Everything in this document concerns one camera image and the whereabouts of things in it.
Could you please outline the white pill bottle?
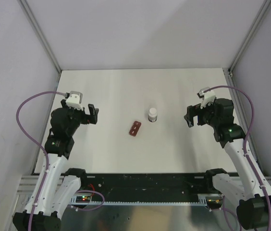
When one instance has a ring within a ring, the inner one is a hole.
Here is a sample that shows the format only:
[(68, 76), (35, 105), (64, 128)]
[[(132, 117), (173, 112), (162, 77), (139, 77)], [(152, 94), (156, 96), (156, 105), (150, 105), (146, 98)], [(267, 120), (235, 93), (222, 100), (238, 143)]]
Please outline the white pill bottle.
[(150, 122), (156, 122), (158, 118), (158, 112), (156, 108), (150, 108), (148, 111), (148, 120)]

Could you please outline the red pill organizer box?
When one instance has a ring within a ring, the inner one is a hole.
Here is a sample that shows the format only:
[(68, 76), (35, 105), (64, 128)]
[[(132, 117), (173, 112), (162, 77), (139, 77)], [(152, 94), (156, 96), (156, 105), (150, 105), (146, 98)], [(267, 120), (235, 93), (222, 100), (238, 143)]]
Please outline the red pill organizer box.
[(137, 133), (139, 132), (139, 129), (141, 127), (142, 123), (139, 121), (134, 121), (130, 130), (129, 130), (129, 135), (135, 137)]

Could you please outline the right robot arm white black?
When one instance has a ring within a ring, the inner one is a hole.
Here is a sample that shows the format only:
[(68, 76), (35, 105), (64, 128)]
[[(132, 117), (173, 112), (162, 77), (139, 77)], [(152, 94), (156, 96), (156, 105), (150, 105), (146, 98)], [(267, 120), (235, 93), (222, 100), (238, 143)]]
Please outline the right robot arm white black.
[(244, 152), (245, 133), (234, 123), (234, 104), (229, 99), (215, 99), (205, 107), (200, 104), (187, 107), (188, 126), (198, 125), (213, 128), (216, 142), (229, 155), (240, 177), (241, 184), (235, 183), (222, 168), (206, 171), (204, 188), (210, 193), (219, 191), (235, 207), (239, 223), (245, 230), (271, 226), (271, 185), (265, 179), (250, 149)]

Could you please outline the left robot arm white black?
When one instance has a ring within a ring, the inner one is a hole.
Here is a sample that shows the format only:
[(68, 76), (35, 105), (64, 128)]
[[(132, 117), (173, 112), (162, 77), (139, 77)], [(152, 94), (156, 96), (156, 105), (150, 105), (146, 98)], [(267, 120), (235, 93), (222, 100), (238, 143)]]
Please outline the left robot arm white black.
[(51, 127), (44, 145), (46, 155), (33, 194), (24, 211), (13, 216), (18, 231), (59, 231), (73, 195), (88, 188), (86, 172), (80, 168), (68, 169), (61, 186), (57, 185), (74, 145), (73, 135), (80, 125), (95, 125), (99, 109), (89, 104), (86, 114), (79, 103), (62, 100), (61, 104), (51, 112)]

